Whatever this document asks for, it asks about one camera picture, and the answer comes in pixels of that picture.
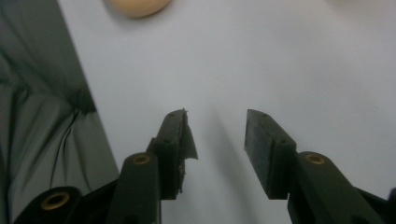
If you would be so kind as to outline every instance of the brass screw insert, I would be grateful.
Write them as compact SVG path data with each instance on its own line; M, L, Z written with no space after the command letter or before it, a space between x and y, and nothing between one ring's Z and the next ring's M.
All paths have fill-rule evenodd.
M138 164L138 165L148 163L149 161L150 161L150 158L149 158L149 156L146 156L146 155L139 155L134 158L134 164Z
M69 199L70 195L66 191L54 192L41 203L41 208L47 211L53 210L62 207Z
M317 156L317 155L312 155L311 154L311 155L307 155L305 158L307 160L309 160L310 162L312 162L314 164L317 164L317 165L321 165L321 164L324 163L323 158L321 158L320 156Z

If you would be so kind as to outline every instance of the white surface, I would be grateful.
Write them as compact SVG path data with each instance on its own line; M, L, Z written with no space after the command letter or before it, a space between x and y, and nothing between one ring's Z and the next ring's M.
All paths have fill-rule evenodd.
M128 20L60 0L119 167L185 107L200 160L163 223L290 223L244 151L246 112L271 114L353 185L396 187L396 2L173 0Z

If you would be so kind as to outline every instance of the round object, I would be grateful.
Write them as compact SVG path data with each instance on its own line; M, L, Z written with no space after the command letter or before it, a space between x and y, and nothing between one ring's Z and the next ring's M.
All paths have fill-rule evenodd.
M307 155L306 159L314 164L317 164L317 165L321 165L324 163L323 158L321 158L320 156L317 156L317 155Z
M147 155L139 155L134 158L134 164L138 164L138 165L145 164L149 161L150 161L150 158Z
M70 195L66 191L54 192L41 203L41 208L43 210L53 210L62 207L69 199Z
M109 0L113 6L128 17L139 18L163 9L170 0Z

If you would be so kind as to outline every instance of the tan ball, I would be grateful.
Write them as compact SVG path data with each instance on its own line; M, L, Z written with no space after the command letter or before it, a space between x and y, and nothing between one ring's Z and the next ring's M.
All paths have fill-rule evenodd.
M163 9L170 0L109 0L113 6L128 17L139 18Z

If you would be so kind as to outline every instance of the gray cloth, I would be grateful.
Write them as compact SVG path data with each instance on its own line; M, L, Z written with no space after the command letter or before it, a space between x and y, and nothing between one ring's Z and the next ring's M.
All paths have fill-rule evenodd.
M119 175L57 2L0 1L0 223Z

